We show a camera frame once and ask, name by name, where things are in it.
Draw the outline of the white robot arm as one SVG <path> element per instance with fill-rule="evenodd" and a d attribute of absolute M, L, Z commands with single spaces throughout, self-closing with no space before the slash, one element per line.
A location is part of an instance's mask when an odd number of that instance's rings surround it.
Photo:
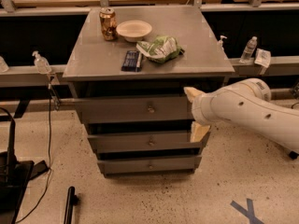
<path fill-rule="evenodd" d="M 223 120 L 299 152 L 299 111 L 272 104 L 264 81 L 248 78 L 213 92 L 194 87 L 185 87 L 184 92 L 197 123 L 211 125 Z"/>

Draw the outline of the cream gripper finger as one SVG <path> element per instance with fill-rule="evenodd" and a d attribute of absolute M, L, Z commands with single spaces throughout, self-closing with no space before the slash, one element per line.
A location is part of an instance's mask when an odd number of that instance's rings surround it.
<path fill-rule="evenodd" d="M 192 123 L 192 127 L 191 127 L 191 138 L 190 141 L 192 143 L 194 142 L 200 142 L 204 136 L 208 133 L 208 131 L 210 130 L 210 126 L 203 126 L 201 124 L 199 124 L 198 122 L 194 121 Z"/>
<path fill-rule="evenodd" d="M 184 90 L 184 92 L 187 96 L 187 99 L 190 103 L 192 103 L 197 96 L 204 94 L 203 91 L 197 90 L 194 87 L 184 87 L 183 90 Z"/>

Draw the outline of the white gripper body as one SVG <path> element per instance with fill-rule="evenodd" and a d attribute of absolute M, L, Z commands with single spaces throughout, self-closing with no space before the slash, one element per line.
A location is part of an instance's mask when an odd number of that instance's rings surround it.
<path fill-rule="evenodd" d="M 217 122 L 219 118 L 212 110 L 213 96 L 210 93 L 201 92 L 196 95 L 192 102 L 192 115 L 196 122 L 205 126 Z"/>

